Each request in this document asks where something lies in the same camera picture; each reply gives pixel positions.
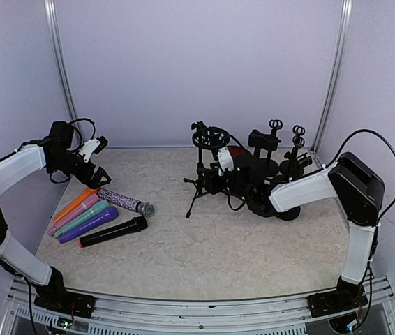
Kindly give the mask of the orange microphone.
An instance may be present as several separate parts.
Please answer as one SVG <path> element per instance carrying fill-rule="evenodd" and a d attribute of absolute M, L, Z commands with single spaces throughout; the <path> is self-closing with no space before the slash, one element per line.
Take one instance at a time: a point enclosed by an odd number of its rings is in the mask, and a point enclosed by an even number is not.
<path fill-rule="evenodd" d="M 66 216 L 70 211 L 80 205 L 83 200 L 89 197 L 92 194 L 97 194 L 100 188 L 91 189 L 86 188 L 79 196 L 77 196 L 74 200 L 72 200 L 67 206 L 65 206 L 53 219 L 55 223 L 60 221 L 64 216 Z"/>

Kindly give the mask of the pink microphone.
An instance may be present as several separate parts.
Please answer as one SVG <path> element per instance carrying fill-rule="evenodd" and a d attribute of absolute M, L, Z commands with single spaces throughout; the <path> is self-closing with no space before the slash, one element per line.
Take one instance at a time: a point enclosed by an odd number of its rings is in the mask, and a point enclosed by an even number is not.
<path fill-rule="evenodd" d="M 78 202 L 70 211 L 66 213 L 61 219 L 52 225 L 47 231 L 49 236 L 52 236 L 56 231 L 65 226 L 65 224 L 77 218 L 80 214 L 83 214 L 86 210 L 90 209 L 94 204 L 99 201 L 99 197 L 93 193 L 87 198 L 84 198 L 81 202 Z"/>

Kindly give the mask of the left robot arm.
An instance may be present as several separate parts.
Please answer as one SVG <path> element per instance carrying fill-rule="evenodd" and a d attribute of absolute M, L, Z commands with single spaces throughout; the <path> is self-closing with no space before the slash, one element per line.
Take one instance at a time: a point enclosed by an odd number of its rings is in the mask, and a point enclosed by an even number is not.
<path fill-rule="evenodd" d="M 92 135 L 73 144 L 78 132 L 74 121 L 55 121 L 48 135 L 23 142 L 11 154 L 0 158 L 0 265 L 13 275 L 23 278 L 36 291 L 34 303 L 73 317 L 90 318 L 95 297 L 66 288 L 62 273 L 38 259 L 12 234 L 2 211 L 3 197 L 17 195 L 21 184 L 40 171 L 52 176 L 56 172 L 74 177 L 95 189 L 111 182 L 104 168 L 93 163 L 92 157 L 108 145 L 105 136 Z"/>

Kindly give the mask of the black microphone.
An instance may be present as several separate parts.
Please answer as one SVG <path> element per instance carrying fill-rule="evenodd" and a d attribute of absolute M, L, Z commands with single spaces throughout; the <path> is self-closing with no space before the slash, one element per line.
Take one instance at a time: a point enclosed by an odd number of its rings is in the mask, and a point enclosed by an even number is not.
<path fill-rule="evenodd" d="M 86 248 L 105 241 L 113 240 L 118 237 L 141 232 L 148 227 L 148 222 L 145 217 L 137 216 L 129 221 L 114 225 L 111 228 L 106 228 L 98 232 L 88 234 L 87 236 L 78 239 L 80 248 Z"/>

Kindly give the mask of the teal microphone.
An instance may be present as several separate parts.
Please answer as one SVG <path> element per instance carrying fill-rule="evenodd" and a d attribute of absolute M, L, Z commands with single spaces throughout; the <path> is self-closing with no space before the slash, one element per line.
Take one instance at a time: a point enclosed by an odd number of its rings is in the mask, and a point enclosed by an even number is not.
<path fill-rule="evenodd" d="M 102 211 L 107 209 L 110 206 L 107 200 L 101 200 L 94 204 L 90 209 L 86 210 L 84 213 L 80 214 L 78 217 L 69 221 L 63 227 L 59 228 L 54 234 L 53 237 L 58 239 L 62 234 L 76 228 L 78 225 L 84 223 L 85 221 L 93 218 L 94 216 L 100 214 Z"/>

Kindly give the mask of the black desk stand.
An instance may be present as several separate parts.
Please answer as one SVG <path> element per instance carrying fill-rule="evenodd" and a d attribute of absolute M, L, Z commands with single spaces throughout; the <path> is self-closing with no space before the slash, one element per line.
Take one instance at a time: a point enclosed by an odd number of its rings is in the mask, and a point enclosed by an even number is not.
<path fill-rule="evenodd" d="M 282 129 L 283 127 L 283 122 L 280 119 L 271 119 L 269 121 L 269 127 L 271 129 L 270 135 L 277 140 L 278 142 L 281 142 L 281 140 L 277 136 L 277 132 Z"/>

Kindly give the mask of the glitter microphone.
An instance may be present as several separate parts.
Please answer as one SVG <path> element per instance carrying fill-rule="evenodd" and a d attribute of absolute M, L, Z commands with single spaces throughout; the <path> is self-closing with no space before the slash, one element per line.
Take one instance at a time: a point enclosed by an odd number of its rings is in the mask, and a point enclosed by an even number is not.
<path fill-rule="evenodd" d="M 125 195 L 109 191 L 107 189 L 101 188 L 97 195 L 103 200 L 115 204 L 119 207 L 127 209 L 129 211 L 138 213 L 146 218 L 150 218 L 155 214 L 155 207 L 150 202 L 142 202 L 140 200 L 127 197 Z"/>

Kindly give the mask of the black tripod microphone stand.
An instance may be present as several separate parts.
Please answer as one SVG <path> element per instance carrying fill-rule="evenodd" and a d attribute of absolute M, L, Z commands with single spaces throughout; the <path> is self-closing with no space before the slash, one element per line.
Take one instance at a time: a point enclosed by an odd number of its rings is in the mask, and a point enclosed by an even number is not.
<path fill-rule="evenodd" d="M 230 134 L 222 128 L 215 126 L 206 126 L 203 121 L 197 121 L 195 123 L 192 123 L 191 130 L 195 131 L 194 134 L 192 135 L 192 143 L 198 149 L 198 162 L 196 168 L 196 173 L 197 173 L 198 168 L 205 168 L 204 160 L 203 160 L 203 151 L 204 150 L 210 151 L 212 153 L 214 160 L 217 161 L 218 160 L 217 152 L 221 147 L 226 147 L 228 145 L 228 143 L 230 142 Z M 206 168 L 210 168 L 218 171 L 218 164 L 211 163 L 210 167 L 206 167 Z M 197 179 L 192 180 L 192 179 L 184 178 L 183 181 L 185 183 L 192 184 L 195 187 L 195 195 L 193 196 L 191 205 L 186 213 L 186 218 L 190 218 L 195 201 L 198 198 L 203 197 L 204 195 L 198 195 L 198 174 L 197 174 Z"/>

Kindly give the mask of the purple microphone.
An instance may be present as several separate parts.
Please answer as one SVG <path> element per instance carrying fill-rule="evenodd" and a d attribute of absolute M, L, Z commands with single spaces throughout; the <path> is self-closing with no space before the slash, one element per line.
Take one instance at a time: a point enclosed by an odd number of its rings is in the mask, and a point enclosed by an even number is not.
<path fill-rule="evenodd" d="M 102 224 L 113 221 L 118 217 L 118 215 L 119 212 L 116 207 L 108 207 L 104 209 L 101 213 L 94 216 L 93 218 L 90 218 L 89 220 L 79 224 L 77 227 L 63 233 L 60 237 L 57 237 L 57 240 L 61 244 L 69 242 L 101 226 Z"/>

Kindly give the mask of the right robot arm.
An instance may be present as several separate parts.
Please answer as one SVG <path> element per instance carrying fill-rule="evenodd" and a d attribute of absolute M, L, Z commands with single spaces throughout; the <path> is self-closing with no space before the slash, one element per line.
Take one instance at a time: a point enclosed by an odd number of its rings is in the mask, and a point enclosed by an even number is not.
<path fill-rule="evenodd" d="M 364 279 L 377 246 L 385 185 L 354 154 L 341 154 L 304 176 L 278 174 L 268 179 L 258 157 L 239 147 L 222 147 L 208 166 L 198 161 L 194 183 L 196 197 L 222 193 L 227 200 L 240 200 L 240 209 L 282 221 L 293 221 L 309 205 L 338 201 L 348 222 L 346 256 L 336 287 L 308 297 L 310 313 L 320 317 L 370 302 Z"/>

